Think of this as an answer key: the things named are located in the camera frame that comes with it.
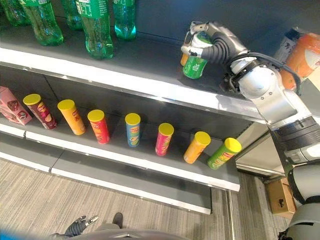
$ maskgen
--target green soda bottle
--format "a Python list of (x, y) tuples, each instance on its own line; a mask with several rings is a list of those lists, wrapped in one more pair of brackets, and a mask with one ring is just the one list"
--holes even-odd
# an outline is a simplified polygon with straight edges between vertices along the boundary
[(108, 0), (76, 0), (85, 33), (85, 47), (95, 59), (113, 57)]
[(35, 38), (43, 46), (57, 46), (64, 37), (56, 23), (51, 0), (20, 0), (31, 21)]
[[(211, 47), (212, 44), (208, 35), (205, 32), (199, 32), (194, 35), (191, 46), (196, 48), (206, 48)], [(186, 77), (190, 79), (198, 79), (202, 76), (202, 73), (207, 64), (207, 60), (201, 59), (196, 56), (189, 56), (186, 64), (183, 67), (183, 73)]]
[(22, 8), (19, 0), (0, 0), (6, 18), (13, 26), (29, 25), (30, 21)]
[(81, 16), (78, 12), (76, 0), (61, 0), (66, 23), (72, 30), (83, 30)]
[(136, 38), (136, 5), (135, 0), (112, 0), (115, 19), (115, 34), (119, 39)]

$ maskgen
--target store shelf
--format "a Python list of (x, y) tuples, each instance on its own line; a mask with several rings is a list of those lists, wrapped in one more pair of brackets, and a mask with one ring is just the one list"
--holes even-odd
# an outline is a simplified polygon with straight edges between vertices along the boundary
[[(85, 116), (86, 113), (81, 111), (81, 115)], [(192, 134), (176, 130), (167, 155), (160, 157), (155, 154), (158, 126), (142, 123), (140, 145), (132, 148), (127, 143), (124, 119), (113, 115), (108, 116), (107, 119), (111, 133), (111, 140), (108, 144), (97, 143), (88, 123), (86, 132), (80, 136), (74, 135), (65, 120), (59, 118), (58, 127), (53, 130), (44, 129), (36, 118), (26, 126), (22, 126), (0, 117), (0, 124), (25, 130), (26, 138), (38, 143), (161, 172), (210, 187), (239, 191), (240, 184), (235, 162), (228, 161), (219, 170), (212, 170), (207, 165), (208, 157), (222, 144), (221, 140), (212, 139), (211, 144), (198, 160), (194, 164), (188, 164), (184, 161), (183, 154), (193, 137)]]
[(49, 172), (64, 150), (0, 133), (0, 158)]
[(251, 101), (220, 89), (221, 67), (208, 65), (198, 80), (185, 77), (179, 45), (145, 38), (113, 39), (114, 57), (98, 61), (88, 55), (83, 32), (70, 30), (64, 22), (59, 25), (64, 43), (55, 47), (39, 45), (30, 26), (2, 26), (0, 64), (265, 123)]
[(6, 133), (6, 134), (23, 139), (25, 137), (26, 130), (20, 129), (19, 127), (17, 127), (16, 123), (14, 123), (12, 125), (13, 126), (0, 123), (0, 132), (3, 132), (3, 133)]
[(51, 173), (199, 213), (211, 213), (210, 187), (153, 171), (65, 151)]

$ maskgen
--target yellow lid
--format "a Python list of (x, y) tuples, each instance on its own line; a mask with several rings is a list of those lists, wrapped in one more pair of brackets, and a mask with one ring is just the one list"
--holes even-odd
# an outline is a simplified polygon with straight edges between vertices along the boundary
[(129, 125), (137, 125), (140, 123), (140, 116), (136, 113), (129, 113), (125, 116), (125, 122)]
[(58, 109), (60, 111), (63, 110), (68, 110), (68, 109), (72, 109), (75, 107), (75, 102), (72, 101), (71, 99), (66, 99), (66, 100), (62, 100), (61, 102), (58, 103)]
[(104, 119), (105, 113), (99, 109), (92, 110), (88, 113), (88, 119), (90, 122), (99, 122)]
[(211, 142), (211, 137), (209, 136), (208, 133), (204, 132), (204, 131), (198, 131), (195, 135), (194, 135), (195, 140), (203, 145), (209, 145), (209, 143)]
[(232, 137), (228, 137), (225, 141), (224, 141), (224, 145), (227, 149), (229, 149), (230, 151), (234, 152), (234, 153), (238, 153), (241, 151), (242, 146), (241, 143), (238, 142), (237, 139), (234, 139)]
[(41, 100), (41, 96), (39, 94), (34, 93), (34, 94), (29, 94), (25, 96), (23, 99), (23, 103), (25, 105), (34, 105), (40, 102), (40, 100)]
[(172, 134), (174, 134), (174, 127), (170, 124), (170, 123), (161, 123), (159, 125), (159, 132), (162, 134), (162, 135), (165, 135), (165, 136), (171, 136)]

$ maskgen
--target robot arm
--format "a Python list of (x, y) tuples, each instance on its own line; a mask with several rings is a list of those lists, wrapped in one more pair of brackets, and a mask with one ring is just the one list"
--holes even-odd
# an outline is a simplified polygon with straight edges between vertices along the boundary
[[(202, 31), (208, 34), (212, 46), (191, 46), (193, 35)], [(241, 93), (255, 104), (291, 164), (320, 159), (320, 153), (318, 156), (303, 153), (309, 147), (320, 149), (320, 126), (299, 96), (283, 87), (279, 72), (264, 61), (291, 72), (299, 92), (300, 79), (291, 69), (272, 57), (249, 52), (230, 30), (216, 22), (191, 27), (190, 36), (186, 37), (181, 50), (211, 63), (227, 65), (229, 73), (224, 79), (224, 86)]]
[[(208, 34), (212, 46), (191, 46), (193, 35), (202, 31)], [(293, 196), (305, 205), (298, 208), (289, 228), (279, 239), (306, 240), (320, 236), (320, 126), (298, 96), (299, 76), (272, 57), (249, 52), (232, 32), (216, 22), (194, 25), (181, 50), (184, 54), (227, 66), (224, 88), (241, 93), (255, 104), (287, 163), (303, 164), (292, 169), (287, 177)], [(270, 64), (294, 76), (297, 94), (283, 87), (281, 75)]]

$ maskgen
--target dark red pringles can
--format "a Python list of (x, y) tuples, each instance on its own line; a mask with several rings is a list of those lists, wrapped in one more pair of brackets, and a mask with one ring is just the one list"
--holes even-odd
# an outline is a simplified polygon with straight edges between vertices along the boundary
[(57, 122), (48, 107), (41, 100), (39, 94), (30, 94), (23, 99), (23, 103), (33, 112), (45, 129), (54, 129)]

